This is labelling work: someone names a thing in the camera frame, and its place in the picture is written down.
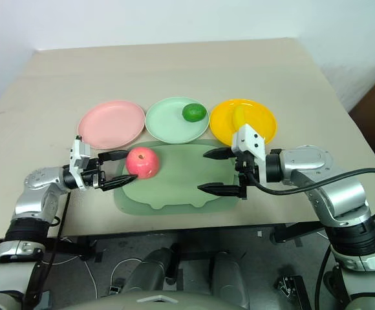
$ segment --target plate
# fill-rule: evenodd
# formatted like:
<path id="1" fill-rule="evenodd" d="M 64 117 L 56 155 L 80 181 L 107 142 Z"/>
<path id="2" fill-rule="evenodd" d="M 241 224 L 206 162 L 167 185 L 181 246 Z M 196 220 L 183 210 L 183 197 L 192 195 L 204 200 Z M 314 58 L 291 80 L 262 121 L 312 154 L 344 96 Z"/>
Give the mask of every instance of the plate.
<path id="1" fill-rule="evenodd" d="M 114 100 L 88 111 L 78 125 L 78 134 L 95 149 L 115 149 L 132 142 L 143 128 L 141 107 L 130 101 Z"/>
<path id="2" fill-rule="evenodd" d="M 232 145 L 232 136 L 243 124 L 249 124 L 265 138 L 265 144 L 277 133 L 277 121 L 264 105 L 248 99 L 231 99 L 218 104 L 211 113 L 210 127 L 215 137 Z"/>
<path id="3" fill-rule="evenodd" d="M 183 118 L 183 108 L 197 100 L 172 97 L 155 103 L 146 114 L 146 129 L 157 140 L 169 144 L 181 144 L 199 138 L 209 125 L 209 113 L 204 119 L 190 122 Z"/>

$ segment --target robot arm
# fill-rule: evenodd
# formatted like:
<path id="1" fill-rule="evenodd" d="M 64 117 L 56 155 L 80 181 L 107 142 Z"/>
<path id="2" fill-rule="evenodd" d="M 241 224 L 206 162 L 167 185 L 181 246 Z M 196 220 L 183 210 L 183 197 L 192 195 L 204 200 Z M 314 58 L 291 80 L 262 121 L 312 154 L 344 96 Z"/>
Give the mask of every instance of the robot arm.
<path id="1" fill-rule="evenodd" d="M 101 168 L 105 161 L 120 160 L 127 154 L 115 150 L 90 159 L 89 145 L 77 137 L 69 165 L 38 169 L 25 178 L 24 191 L 0 243 L 0 309 L 29 309 L 39 302 L 47 273 L 42 264 L 45 240 L 56 218 L 59 197 L 75 188 L 108 191 L 133 181 L 137 175 L 107 181 Z"/>
<path id="2" fill-rule="evenodd" d="M 204 157 L 236 158 L 235 170 L 239 173 L 239 185 L 207 183 L 198 186 L 210 194 L 246 199 L 246 188 L 253 185 L 270 194 L 304 191 L 325 227 L 348 301 L 370 295 L 375 298 L 374 218 L 357 178 L 341 178 L 317 186 L 343 173 L 330 153 L 305 145 L 292 150 L 272 150 L 266 155 L 261 136 L 244 125 L 234 135 L 231 148 L 211 150 Z M 299 189 L 274 191 L 264 187 L 266 181 L 281 181 Z"/>

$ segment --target black cable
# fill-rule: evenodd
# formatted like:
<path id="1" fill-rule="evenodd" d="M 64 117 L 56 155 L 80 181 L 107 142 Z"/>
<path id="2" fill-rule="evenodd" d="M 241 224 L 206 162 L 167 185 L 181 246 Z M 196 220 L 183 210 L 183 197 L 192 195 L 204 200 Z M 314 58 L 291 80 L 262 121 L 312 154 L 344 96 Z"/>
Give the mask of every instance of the black cable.
<path id="1" fill-rule="evenodd" d="M 59 219 L 58 216 L 55 216 L 54 219 L 56 220 L 55 223 L 51 224 L 50 227 L 55 227 L 55 226 L 58 226 L 59 223 L 61 222 L 61 220 Z"/>
<path id="2" fill-rule="evenodd" d="M 321 287 L 321 282 L 323 279 L 323 274 L 325 270 L 325 266 L 327 266 L 328 258 L 330 257 L 331 247 L 328 246 L 327 250 L 325 251 L 323 261 L 321 262 L 321 266 L 318 271 L 317 283 L 316 283 L 316 293 L 314 295 L 314 309 L 319 310 L 319 289 Z"/>
<path id="3" fill-rule="evenodd" d="M 50 270 L 51 270 L 51 267 L 52 267 L 52 264 L 54 263 L 54 259 L 56 257 L 56 253 L 57 253 L 57 243 L 59 241 L 59 239 L 61 238 L 61 234 L 63 232 L 63 228 L 64 228 L 64 223 L 65 223 L 65 217 L 67 215 L 67 210 L 69 208 L 69 203 L 70 203 L 70 196 L 71 196 L 71 192 L 69 192 L 67 194 L 67 200 L 65 201 L 65 206 L 64 206 L 64 211 L 63 211 L 63 216 L 61 218 L 61 223 L 59 224 L 59 229 L 58 229 L 58 233 L 57 233 L 57 238 L 56 238 L 56 241 L 54 242 L 54 246 L 52 248 L 52 253 L 51 253 L 51 257 L 50 257 L 50 260 L 48 262 L 48 265 L 47 265 L 47 270 L 45 272 L 45 275 L 42 277 L 42 281 L 41 281 L 41 290 L 44 286 L 44 283 L 45 281 L 47 280 L 48 278 L 48 275 L 50 273 Z"/>
<path id="4" fill-rule="evenodd" d="M 366 173 L 375 173 L 375 168 L 364 168 L 364 169 L 358 169 L 353 170 L 350 172 L 345 172 L 342 174 L 339 174 L 337 176 L 333 176 L 331 178 L 325 179 L 323 181 L 313 183 L 304 187 L 299 187 L 296 189 L 287 189 L 285 191 L 276 191 L 274 189 L 269 189 L 267 187 L 262 186 L 256 179 L 255 176 L 252 173 L 248 173 L 247 177 L 255 184 L 255 186 L 260 189 L 263 192 L 266 192 L 271 195 L 291 195 L 291 194 L 297 194 L 299 192 L 306 192 L 311 191 L 312 189 L 317 189 L 318 187 L 337 182 L 342 179 L 349 178 L 351 176 L 357 176 L 359 174 L 366 174 Z"/>

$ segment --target white wall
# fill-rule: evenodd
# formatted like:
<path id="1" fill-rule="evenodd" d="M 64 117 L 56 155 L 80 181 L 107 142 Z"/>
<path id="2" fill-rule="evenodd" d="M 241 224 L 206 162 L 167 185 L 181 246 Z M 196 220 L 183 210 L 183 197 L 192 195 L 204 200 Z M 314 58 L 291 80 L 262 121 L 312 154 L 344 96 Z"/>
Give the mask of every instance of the white wall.
<path id="1" fill-rule="evenodd" d="M 35 49 L 297 37 L 350 110 L 375 83 L 375 0 L 0 0 L 0 95 Z"/>

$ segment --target gray floor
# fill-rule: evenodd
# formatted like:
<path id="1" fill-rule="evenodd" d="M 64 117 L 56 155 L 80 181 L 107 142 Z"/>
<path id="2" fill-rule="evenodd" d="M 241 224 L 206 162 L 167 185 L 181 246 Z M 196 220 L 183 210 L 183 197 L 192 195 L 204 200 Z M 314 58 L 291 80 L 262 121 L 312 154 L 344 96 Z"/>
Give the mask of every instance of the gray floor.
<path id="1" fill-rule="evenodd" d="M 198 230 L 99 240 L 98 250 L 103 251 L 102 263 L 90 260 L 88 264 L 100 297 L 107 294 L 112 269 L 125 258 L 143 258 L 151 251 L 169 247 L 174 242 L 179 242 L 182 252 L 191 258 L 195 257 L 195 253 L 212 253 L 224 249 L 239 259 L 252 309 L 296 309 L 273 288 L 276 278 L 283 272 L 289 273 L 289 270 L 303 276 L 314 306 L 316 277 L 328 241 L 318 234 L 311 234 L 301 238 L 301 247 L 297 247 L 295 242 L 273 245 L 269 240 L 271 230 L 269 227 Z M 257 231 L 262 231 L 262 238 L 257 236 Z M 60 255 L 56 260 L 68 257 Z M 209 261 L 196 258 L 180 264 L 184 290 L 209 294 Z M 114 278 L 128 277 L 136 265 L 137 262 L 128 262 L 119 266 Z M 332 266 L 333 259 L 329 259 L 327 270 Z M 79 259 L 54 266 L 46 287 L 52 293 L 53 309 L 94 299 L 93 284 L 84 263 Z M 320 300 L 323 310 L 336 308 L 333 297 L 324 287 Z"/>

